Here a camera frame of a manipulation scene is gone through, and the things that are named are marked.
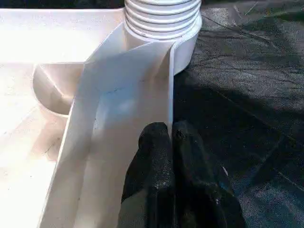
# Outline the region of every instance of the dark cloth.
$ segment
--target dark cloth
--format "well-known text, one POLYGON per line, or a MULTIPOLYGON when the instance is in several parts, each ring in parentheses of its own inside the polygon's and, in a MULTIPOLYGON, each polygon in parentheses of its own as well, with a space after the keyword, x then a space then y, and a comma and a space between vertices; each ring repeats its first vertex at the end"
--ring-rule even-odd
POLYGON ((248 227, 304 227, 303 1, 209 5, 174 121, 227 169, 248 227))

